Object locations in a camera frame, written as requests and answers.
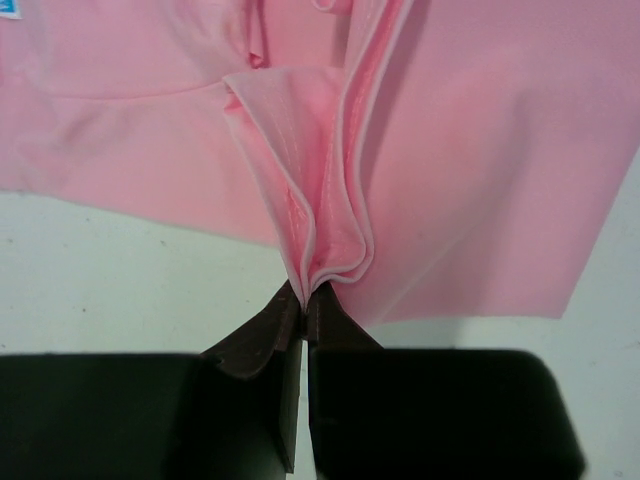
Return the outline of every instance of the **pink fabric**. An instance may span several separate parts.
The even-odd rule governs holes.
[[[0,188],[278,241],[365,324],[560,315],[640,143],[637,0],[22,5]]]

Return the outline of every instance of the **pink garment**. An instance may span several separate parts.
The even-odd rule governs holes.
[[[364,324],[558,316],[640,144],[638,0],[40,0],[0,188],[279,241]]]

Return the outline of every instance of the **clothing tag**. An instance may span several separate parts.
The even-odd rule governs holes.
[[[13,18],[15,20],[22,18],[18,1],[19,0],[0,0],[0,18]]]

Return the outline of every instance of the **blue tag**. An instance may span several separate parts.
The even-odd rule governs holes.
[[[22,18],[18,8],[18,0],[0,0],[0,17]]]

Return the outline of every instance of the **white table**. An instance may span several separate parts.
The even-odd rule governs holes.
[[[590,463],[586,478],[638,480],[639,213],[640,156],[561,321],[438,319],[371,333],[388,346],[538,354],[560,382]],[[202,351],[261,309],[284,279],[275,250],[0,195],[0,354]],[[305,401],[295,479],[314,478]]]

